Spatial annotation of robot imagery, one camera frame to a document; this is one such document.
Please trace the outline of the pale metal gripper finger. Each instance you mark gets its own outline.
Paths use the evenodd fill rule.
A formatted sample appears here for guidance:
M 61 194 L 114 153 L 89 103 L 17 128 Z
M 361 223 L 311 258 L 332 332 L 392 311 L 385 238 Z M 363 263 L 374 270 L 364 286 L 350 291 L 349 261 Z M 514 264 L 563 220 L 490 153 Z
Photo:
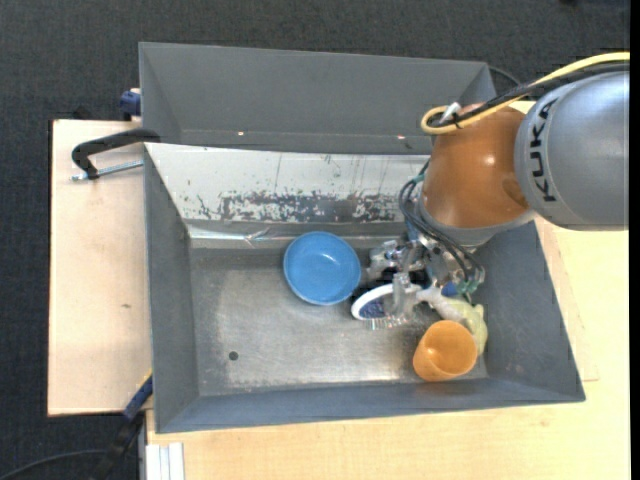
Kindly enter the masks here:
M 393 318 L 408 318 L 418 304 L 417 294 L 423 290 L 419 284 L 413 283 L 408 273 L 395 273 L 392 280 L 392 306 L 390 315 Z
M 381 274 L 391 269 L 408 272 L 411 265 L 411 247 L 408 242 L 386 241 L 369 251 L 369 274 Z

